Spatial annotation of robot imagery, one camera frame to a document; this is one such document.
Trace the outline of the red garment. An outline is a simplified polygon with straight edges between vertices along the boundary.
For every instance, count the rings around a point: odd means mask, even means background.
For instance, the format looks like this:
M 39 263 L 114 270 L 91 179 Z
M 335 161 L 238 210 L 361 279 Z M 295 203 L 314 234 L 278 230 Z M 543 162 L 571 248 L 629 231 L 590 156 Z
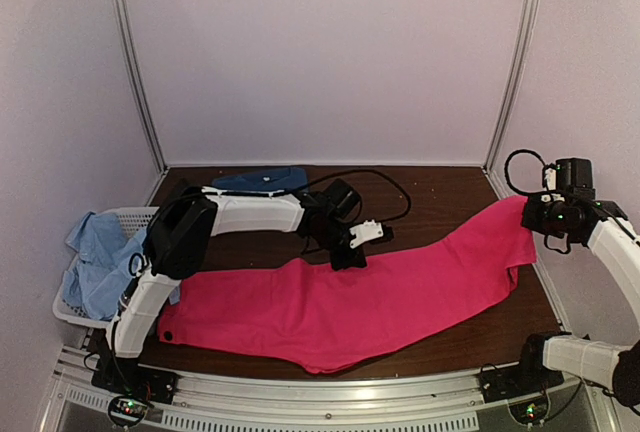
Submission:
M 485 208 L 442 240 L 335 271 L 294 259 L 276 269 L 201 272 L 157 323 L 159 339 L 332 373 L 403 349 L 504 301 L 536 259 L 525 201 Z

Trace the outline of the dark blue polo shirt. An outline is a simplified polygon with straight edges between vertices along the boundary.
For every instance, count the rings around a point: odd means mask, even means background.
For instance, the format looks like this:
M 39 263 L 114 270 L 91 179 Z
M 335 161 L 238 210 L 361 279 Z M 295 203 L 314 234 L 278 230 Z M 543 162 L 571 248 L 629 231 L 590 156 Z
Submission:
M 308 176 L 300 167 L 262 169 L 236 175 L 228 175 L 212 181 L 212 186 L 220 190 L 239 192 L 274 192 L 297 187 L 308 188 Z

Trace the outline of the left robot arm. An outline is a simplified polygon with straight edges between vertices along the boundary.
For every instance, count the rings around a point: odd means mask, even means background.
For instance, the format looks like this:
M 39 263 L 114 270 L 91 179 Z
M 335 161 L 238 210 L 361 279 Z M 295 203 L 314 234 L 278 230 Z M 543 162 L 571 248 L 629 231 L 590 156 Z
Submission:
M 129 261 L 130 279 L 99 346 L 99 371 L 123 396 L 143 388 L 137 360 L 145 338 L 171 292 L 199 272 L 214 236 L 296 233 L 328 251 L 335 271 L 365 267 L 364 244 L 381 238 L 384 231 L 375 220 L 347 222 L 360 201 L 355 189 L 341 179 L 320 192 L 306 186 L 267 192 L 180 190 L 157 209 L 147 225 L 142 252 Z

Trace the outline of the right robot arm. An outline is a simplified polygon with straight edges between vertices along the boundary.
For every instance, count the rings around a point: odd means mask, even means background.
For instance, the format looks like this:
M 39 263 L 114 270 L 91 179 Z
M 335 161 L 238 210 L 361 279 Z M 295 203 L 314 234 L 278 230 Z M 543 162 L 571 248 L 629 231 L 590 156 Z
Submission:
M 529 357 L 513 371 L 519 392 L 535 392 L 551 371 L 580 378 L 605 391 L 620 406 L 639 411 L 639 230 L 611 200 L 597 198 L 592 164 L 584 158 L 562 158 L 546 163 L 540 190 L 529 192 L 522 215 L 524 228 L 540 237 L 540 245 L 562 255 L 576 254 L 570 262 L 577 286 L 567 305 L 572 314 L 587 310 L 595 293 L 587 285 L 601 285 L 605 296 L 597 300 L 601 313 L 612 311 L 627 319 L 621 332 L 604 319 L 587 336 L 585 319 L 576 318 L 576 330 L 532 336 Z

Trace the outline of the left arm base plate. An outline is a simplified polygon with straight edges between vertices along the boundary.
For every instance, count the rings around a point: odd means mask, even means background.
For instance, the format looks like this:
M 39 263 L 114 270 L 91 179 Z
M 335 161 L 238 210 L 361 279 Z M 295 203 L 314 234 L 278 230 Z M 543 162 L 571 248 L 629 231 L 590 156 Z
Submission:
M 137 363 L 98 365 L 91 384 L 109 392 L 133 396 L 148 402 L 171 405 L 178 382 L 174 372 L 148 368 Z

